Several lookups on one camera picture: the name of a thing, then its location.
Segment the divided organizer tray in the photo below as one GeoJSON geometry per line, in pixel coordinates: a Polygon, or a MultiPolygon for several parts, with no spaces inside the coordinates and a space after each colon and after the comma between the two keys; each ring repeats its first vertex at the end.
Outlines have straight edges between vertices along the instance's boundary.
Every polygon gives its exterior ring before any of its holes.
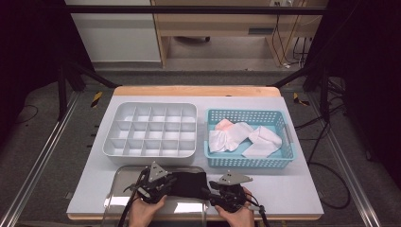
{"type": "Polygon", "coordinates": [[[288,123],[279,111],[263,110],[208,110],[206,112],[207,134],[204,141],[204,154],[210,167],[254,167],[254,168],[284,168],[295,159],[295,146],[292,141],[288,123]],[[209,131],[213,131],[218,122],[227,119],[233,123],[246,122],[252,128],[259,126],[276,133],[283,141],[282,147],[266,158],[246,158],[242,152],[252,142],[246,139],[234,151],[210,152],[209,131]]]}
{"type": "Polygon", "coordinates": [[[189,103],[125,102],[118,106],[103,152],[123,165],[192,163],[197,108],[189,103]]]}

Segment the table surface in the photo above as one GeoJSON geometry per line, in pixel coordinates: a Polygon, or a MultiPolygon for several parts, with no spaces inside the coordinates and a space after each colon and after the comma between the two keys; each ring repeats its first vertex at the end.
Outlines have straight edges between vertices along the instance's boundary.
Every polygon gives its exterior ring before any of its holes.
{"type": "MultiPolygon", "coordinates": [[[[102,119],[87,164],[67,215],[70,219],[102,219],[105,200],[110,193],[116,171],[122,167],[113,163],[103,151],[103,143],[113,122],[117,107],[125,102],[192,103],[198,109],[198,131],[205,130],[205,112],[209,108],[281,111],[288,122],[294,141],[296,159],[284,169],[231,169],[253,178],[243,183],[259,203],[266,208],[268,219],[318,219],[323,214],[315,185],[306,165],[287,105],[276,88],[253,86],[143,86],[118,87],[102,119]]],[[[191,166],[201,167],[208,181],[217,181],[227,169],[208,166],[203,154],[203,133],[198,132],[195,158],[191,166]]],[[[207,220],[218,220],[217,211],[206,210],[207,220]]],[[[162,209],[155,218],[172,214],[162,209]]]]}

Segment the blue plastic basket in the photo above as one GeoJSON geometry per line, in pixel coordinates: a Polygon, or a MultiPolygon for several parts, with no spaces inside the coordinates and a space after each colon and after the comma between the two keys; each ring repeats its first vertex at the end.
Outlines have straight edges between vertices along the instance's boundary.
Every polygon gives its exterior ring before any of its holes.
{"type": "Polygon", "coordinates": [[[288,123],[279,111],[213,109],[206,111],[206,125],[204,154],[210,167],[284,168],[295,159],[296,152],[288,123]],[[242,142],[235,151],[210,152],[209,131],[213,131],[222,119],[233,123],[246,122],[254,129],[264,126],[280,136],[283,145],[267,158],[246,158],[241,155],[252,144],[249,139],[242,142]]]}

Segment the hand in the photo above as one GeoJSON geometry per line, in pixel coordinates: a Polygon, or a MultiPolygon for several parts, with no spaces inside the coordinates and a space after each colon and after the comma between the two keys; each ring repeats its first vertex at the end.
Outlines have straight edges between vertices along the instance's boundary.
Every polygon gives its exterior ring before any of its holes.
{"type": "MultiPolygon", "coordinates": [[[[243,187],[245,193],[247,194],[247,198],[249,200],[252,199],[251,192],[243,187]]],[[[247,201],[244,206],[237,210],[235,213],[229,213],[225,211],[220,206],[216,205],[215,208],[218,211],[218,214],[227,220],[231,227],[254,227],[254,214],[253,210],[248,209],[248,206],[251,204],[247,201]]]]}
{"type": "Polygon", "coordinates": [[[130,227],[147,227],[154,214],[165,205],[166,198],[164,195],[156,204],[147,204],[136,195],[130,209],[130,227]]]}

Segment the white cloth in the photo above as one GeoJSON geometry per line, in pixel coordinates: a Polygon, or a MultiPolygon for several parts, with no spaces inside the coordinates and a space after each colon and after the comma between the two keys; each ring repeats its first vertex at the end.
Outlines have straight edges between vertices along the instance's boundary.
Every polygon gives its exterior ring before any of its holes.
{"type": "Polygon", "coordinates": [[[238,122],[226,131],[209,131],[209,149],[211,152],[234,151],[248,138],[253,128],[245,122],[238,122]]]}
{"type": "Polygon", "coordinates": [[[282,139],[266,127],[259,126],[249,135],[253,142],[242,155],[247,158],[266,158],[277,151],[283,144],[282,139]]]}

